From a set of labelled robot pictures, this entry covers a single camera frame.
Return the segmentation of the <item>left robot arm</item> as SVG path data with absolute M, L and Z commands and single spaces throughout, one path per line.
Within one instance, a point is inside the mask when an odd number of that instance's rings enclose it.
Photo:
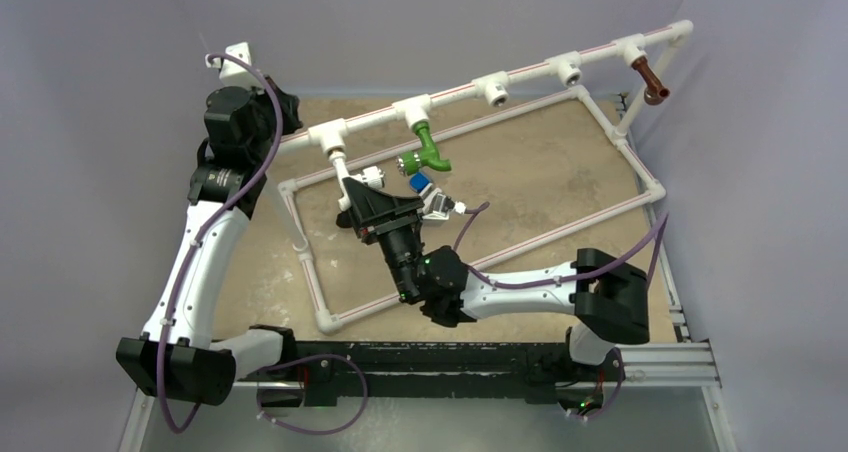
M 230 339 L 213 337 L 216 304 L 236 245 L 267 182 L 260 168 L 277 131 L 302 123 L 299 100 L 274 81 L 226 86 L 206 99 L 187 194 L 184 235 L 158 305 L 137 338 L 123 338 L 116 360 L 147 396 L 219 405 L 233 384 L 262 370 L 284 381 L 298 354 L 290 330 L 254 325 Z

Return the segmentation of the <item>white water faucet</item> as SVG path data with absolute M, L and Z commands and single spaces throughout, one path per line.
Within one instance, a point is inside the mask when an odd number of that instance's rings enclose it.
M 345 188 L 345 179 L 357 181 L 375 190 L 385 187 L 385 173 L 380 167 L 369 166 L 358 173 L 351 174 L 347 168 L 346 158 L 346 154 L 341 149 L 331 149 L 328 155 L 328 160 L 335 171 L 342 193 L 342 196 L 338 199 L 338 206 L 342 212 L 347 211 L 351 206 L 351 200 Z

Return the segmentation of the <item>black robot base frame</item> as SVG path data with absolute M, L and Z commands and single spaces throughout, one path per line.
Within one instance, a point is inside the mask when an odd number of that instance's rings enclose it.
M 297 341 L 280 365 L 248 375 L 260 385 L 286 382 L 308 406 L 340 398 L 517 399 L 527 404 L 599 408 L 620 390 L 619 350 L 582 365 L 564 342 Z

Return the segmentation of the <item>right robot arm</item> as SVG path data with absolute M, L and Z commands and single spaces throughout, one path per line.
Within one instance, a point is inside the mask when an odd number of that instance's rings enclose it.
M 667 221 L 661 219 L 620 257 L 581 248 L 570 262 L 530 271 L 491 273 L 464 262 L 444 245 L 425 251 L 423 201 L 373 189 L 353 178 L 342 187 L 345 214 L 358 239 L 376 243 L 400 302 L 417 305 L 446 328 L 495 316 L 556 313 L 573 316 L 561 353 L 564 371 L 584 379 L 618 345 L 650 340 L 648 295 Z

